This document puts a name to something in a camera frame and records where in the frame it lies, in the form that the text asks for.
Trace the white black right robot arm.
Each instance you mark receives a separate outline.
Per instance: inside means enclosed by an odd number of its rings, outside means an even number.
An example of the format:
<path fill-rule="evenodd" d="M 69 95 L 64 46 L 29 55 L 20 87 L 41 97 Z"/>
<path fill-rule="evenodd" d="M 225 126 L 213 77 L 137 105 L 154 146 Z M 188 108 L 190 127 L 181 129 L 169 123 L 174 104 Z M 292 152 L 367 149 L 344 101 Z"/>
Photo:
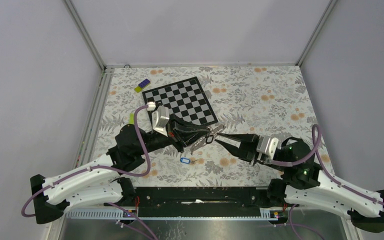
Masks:
<path fill-rule="evenodd" d="M 384 231 L 384 190 L 366 190 L 329 175 L 315 162 L 316 154 L 301 138 L 289 137 L 280 142 L 268 135 L 223 133 L 222 137 L 239 143 L 234 146 L 216 141 L 232 156 L 282 172 L 280 178 L 270 181 L 256 204 L 318 208 L 366 232 Z"/>

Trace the blue capped key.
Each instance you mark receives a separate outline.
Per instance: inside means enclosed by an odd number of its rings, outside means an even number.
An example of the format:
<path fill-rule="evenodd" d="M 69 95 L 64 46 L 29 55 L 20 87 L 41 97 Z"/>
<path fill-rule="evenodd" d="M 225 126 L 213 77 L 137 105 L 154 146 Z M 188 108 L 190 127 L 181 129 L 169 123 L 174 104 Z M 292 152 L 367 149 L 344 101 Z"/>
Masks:
<path fill-rule="evenodd" d="M 186 157 L 181 157 L 180 162 L 183 164 L 190 164 L 191 160 L 189 158 L 186 158 Z"/>

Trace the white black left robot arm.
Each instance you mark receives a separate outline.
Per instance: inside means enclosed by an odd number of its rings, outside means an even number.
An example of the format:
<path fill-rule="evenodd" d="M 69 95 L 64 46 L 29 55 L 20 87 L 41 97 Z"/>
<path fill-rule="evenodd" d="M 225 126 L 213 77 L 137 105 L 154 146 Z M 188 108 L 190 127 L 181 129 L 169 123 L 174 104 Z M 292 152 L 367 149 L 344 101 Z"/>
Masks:
<path fill-rule="evenodd" d="M 115 136 L 116 145 L 95 160 L 56 176 L 32 176 L 29 179 L 31 197 L 23 205 L 21 214 L 42 225 L 76 207 L 117 202 L 128 206 L 135 200 L 135 192 L 130 188 L 132 182 L 130 179 L 118 182 L 118 178 L 143 177 L 151 170 L 151 152 L 168 146 L 183 152 L 210 135 L 209 127 L 184 121 L 173 114 L 157 116 L 148 132 L 136 122 L 127 124 Z"/>

